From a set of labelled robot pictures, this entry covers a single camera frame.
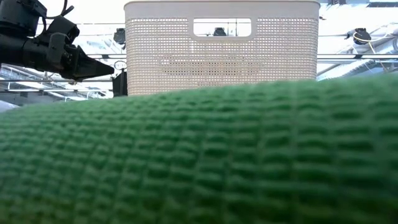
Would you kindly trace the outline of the white perforated plastic basket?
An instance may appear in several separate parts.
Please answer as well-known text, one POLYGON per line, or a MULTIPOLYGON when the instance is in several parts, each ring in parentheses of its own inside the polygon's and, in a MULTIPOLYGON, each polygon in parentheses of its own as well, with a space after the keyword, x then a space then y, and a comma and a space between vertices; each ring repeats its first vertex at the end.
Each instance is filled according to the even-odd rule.
POLYGON ((131 0, 130 95, 317 74, 317 0, 131 0))

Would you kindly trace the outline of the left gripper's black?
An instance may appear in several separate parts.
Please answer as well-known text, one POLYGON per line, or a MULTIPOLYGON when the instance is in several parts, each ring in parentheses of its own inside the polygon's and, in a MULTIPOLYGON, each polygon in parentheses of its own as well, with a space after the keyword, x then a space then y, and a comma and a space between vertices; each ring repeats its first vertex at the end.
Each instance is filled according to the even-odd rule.
POLYGON ((67 44, 68 40, 65 35, 51 35, 47 44, 39 43, 39 38, 27 40, 22 54, 24 66, 76 81, 114 73, 113 67, 87 56, 80 46, 67 44))

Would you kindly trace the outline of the green rectangular block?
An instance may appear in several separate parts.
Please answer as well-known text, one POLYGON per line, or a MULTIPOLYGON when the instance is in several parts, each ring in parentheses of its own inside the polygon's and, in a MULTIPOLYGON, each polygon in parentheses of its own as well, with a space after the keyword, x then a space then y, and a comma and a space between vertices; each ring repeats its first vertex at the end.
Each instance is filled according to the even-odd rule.
POLYGON ((398 75, 0 113, 0 224, 398 224, 398 75))

